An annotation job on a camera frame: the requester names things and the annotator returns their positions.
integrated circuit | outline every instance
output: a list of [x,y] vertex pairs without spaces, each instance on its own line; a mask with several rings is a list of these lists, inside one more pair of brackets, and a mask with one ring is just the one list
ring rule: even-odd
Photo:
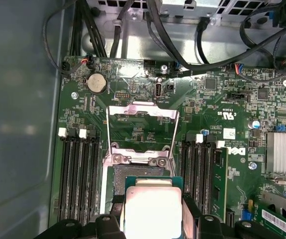
[[258,100],[267,100],[269,95],[269,90],[267,88],[258,89]]
[[215,90],[216,84],[216,79],[213,78],[206,78],[204,81],[204,87],[208,90]]

green circuit board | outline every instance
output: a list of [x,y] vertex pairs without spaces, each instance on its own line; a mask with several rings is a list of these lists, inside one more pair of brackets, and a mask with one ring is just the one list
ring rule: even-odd
[[[65,64],[73,67],[81,59],[67,57]],[[161,71],[162,65],[168,68],[165,74]],[[242,72],[247,77],[265,80],[275,75],[270,69],[244,68]],[[107,80],[106,90],[102,94],[92,94],[85,84],[93,73],[100,73]],[[161,95],[156,97],[157,83],[161,83]],[[77,93],[76,99],[72,98],[72,93]],[[286,132],[286,86],[282,82],[247,82],[226,67],[193,75],[172,62],[93,58],[90,64],[82,65],[69,78],[63,77],[58,113],[58,129],[87,129],[97,139],[92,214],[99,213],[102,160],[108,150],[106,108],[124,107],[134,101],[153,102],[161,109],[177,110],[180,113],[173,149],[177,176],[181,173],[182,143],[186,137],[207,130],[216,141],[224,142],[222,154],[226,154],[225,164],[214,169],[214,184],[222,184],[217,193],[220,197],[225,197],[225,206],[234,211],[236,221],[241,219],[248,200],[258,198],[261,191],[286,194],[286,185],[279,185],[272,180],[277,175],[265,171],[266,133],[279,130],[279,126],[281,131]],[[260,122],[259,130],[249,128],[248,124],[253,120]],[[148,115],[131,119],[124,116],[110,117],[109,123],[111,141],[137,152],[161,150],[164,145],[170,144],[174,134],[172,120]],[[60,192],[64,181],[63,148],[64,144],[58,137],[50,225],[56,223],[58,218],[64,218],[58,217],[62,209],[59,198],[63,197]],[[250,169],[250,162],[255,162],[257,168]],[[168,175],[166,170],[158,167],[137,170],[141,170],[139,174],[146,174],[147,170],[149,175]],[[112,182],[108,182],[107,186],[106,212],[110,209],[115,193],[113,178],[116,171],[117,169],[109,171]],[[224,218],[224,208],[221,212],[221,205],[213,203],[211,206],[212,211],[216,210]]]

motherboard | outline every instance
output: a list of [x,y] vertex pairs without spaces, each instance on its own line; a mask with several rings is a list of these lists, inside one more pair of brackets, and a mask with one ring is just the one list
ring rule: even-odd
[[263,193],[286,198],[286,77],[90,58],[62,78],[57,133],[50,225],[108,213],[133,175],[182,176],[201,211],[230,226],[267,217],[253,212]]

gray metal wall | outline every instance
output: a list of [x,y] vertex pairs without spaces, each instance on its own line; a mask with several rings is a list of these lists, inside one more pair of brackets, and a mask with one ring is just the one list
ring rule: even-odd
[[[60,5],[62,0],[0,0],[2,239],[32,238],[48,224],[57,79],[43,50],[41,26],[44,16]],[[56,16],[49,28],[55,55],[62,19]]]

heatsink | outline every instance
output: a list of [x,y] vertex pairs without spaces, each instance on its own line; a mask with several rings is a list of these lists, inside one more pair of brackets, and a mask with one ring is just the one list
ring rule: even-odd
[[267,171],[286,173],[286,133],[267,134]]

